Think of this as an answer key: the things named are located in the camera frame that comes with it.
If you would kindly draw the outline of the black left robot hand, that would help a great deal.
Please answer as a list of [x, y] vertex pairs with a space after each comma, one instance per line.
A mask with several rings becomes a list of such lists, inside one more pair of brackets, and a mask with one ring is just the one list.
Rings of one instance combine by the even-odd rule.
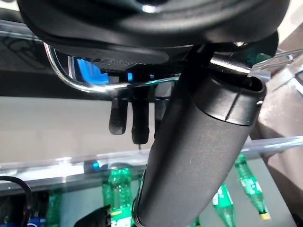
[[180, 74], [133, 203], [139, 227], [184, 227], [225, 180], [266, 85], [230, 55], [277, 37], [287, 0], [20, 0], [66, 85], [89, 93]]

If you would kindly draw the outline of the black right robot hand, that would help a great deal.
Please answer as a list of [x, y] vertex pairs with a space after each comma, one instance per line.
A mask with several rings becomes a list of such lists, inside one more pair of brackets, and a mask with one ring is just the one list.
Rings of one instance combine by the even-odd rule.
[[110, 205], [101, 207], [79, 219], [74, 227], [110, 227]]

